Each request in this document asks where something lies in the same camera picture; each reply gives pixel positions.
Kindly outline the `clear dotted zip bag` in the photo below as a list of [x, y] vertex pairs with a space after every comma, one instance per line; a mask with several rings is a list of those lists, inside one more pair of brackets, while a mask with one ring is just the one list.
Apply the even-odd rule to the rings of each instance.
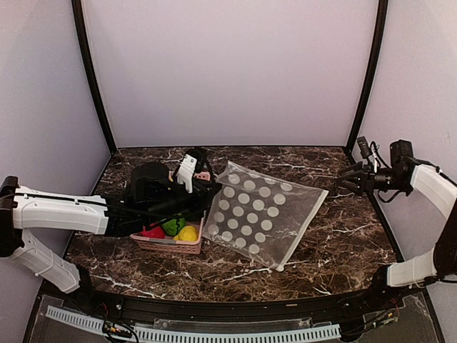
[[278, 272], [295, 252], [309, 224], [328, 196], [306, 187], [247, 169], [232, 161], [216, 181], [202, 235]]

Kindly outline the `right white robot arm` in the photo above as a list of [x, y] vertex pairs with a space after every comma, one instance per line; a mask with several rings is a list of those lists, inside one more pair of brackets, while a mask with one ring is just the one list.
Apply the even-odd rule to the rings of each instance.
[[400, 299], [413, 288], [456, 282], [456, 184], [428, 161], [401, 156], [391, 167], [361, 162], [341, 170], [337, 185], [355, 194], [392, 190], [413, 197], [406, 209], [390, 210], [406, 233], [401, 243], [416, 256], [379, 267], [364, 295], [369, 309]]

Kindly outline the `yellow toy lemon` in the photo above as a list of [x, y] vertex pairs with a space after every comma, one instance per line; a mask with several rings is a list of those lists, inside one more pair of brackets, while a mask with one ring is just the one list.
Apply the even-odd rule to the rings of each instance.
[[199, 239], [199, 230], [191, 225], [185, 226], [174, 237], [176, 241], [196, 242]]

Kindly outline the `pink plastic basket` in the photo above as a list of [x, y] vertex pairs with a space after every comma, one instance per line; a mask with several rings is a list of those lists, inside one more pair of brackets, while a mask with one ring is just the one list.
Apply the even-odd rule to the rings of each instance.
[[[195, 178], [209, 180], [209, 174], [207, 172], [202, 172], [200, 174], [196, 174]], [[169, 171], [169, 179], [172, 182], [174, 182], [173, 173], [170, 171]], [[198, 222], [186, 221], [186, 226], [191, 225], [191, 226], [196, 227], [199, 230], [199, 239], [196, 242], [176, 241], [176, 240], [174, 240], [174, 237], [170, 237], [167, 235], [165, 236], [164, 239], [149, 239], [149, 238], [140, 236], [139, 232], [135, 233], [135, 234], [131, 234], [130, 238], [133, 239], [142, 249], [155, 250], [155, 251], [160, 251], [160, 252], [173, 252], [173, 253], [179, 253], [179, 254], [199, 254], [201, 251], [201, 235], [202, 235], [202, 227], [204, 224], [204, 217], [201, 218], [200, 221], [198, 221]]]

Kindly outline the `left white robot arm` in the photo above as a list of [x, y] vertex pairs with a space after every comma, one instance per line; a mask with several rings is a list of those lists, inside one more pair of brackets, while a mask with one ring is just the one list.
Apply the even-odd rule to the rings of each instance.
[[136, 167], [122, 199], [40, 192], [9, 176], [1, 185], [1, 257], [17, 261], [93, 312], [101, 297], [89, 272], [40, 242], [34, 229], [128, 237], [172, 219], [201, 219], [220, 190], [213, 174], [199, 179], [191, 171], [183, 177], [159, 162]]

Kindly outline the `green toy watermelon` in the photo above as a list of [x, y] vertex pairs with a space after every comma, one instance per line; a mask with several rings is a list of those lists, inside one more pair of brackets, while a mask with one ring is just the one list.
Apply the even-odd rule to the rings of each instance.
[[176, 236], [186, 226], [186, 220], [183, 217], [171, 219], [161, 225], [167, 236]]

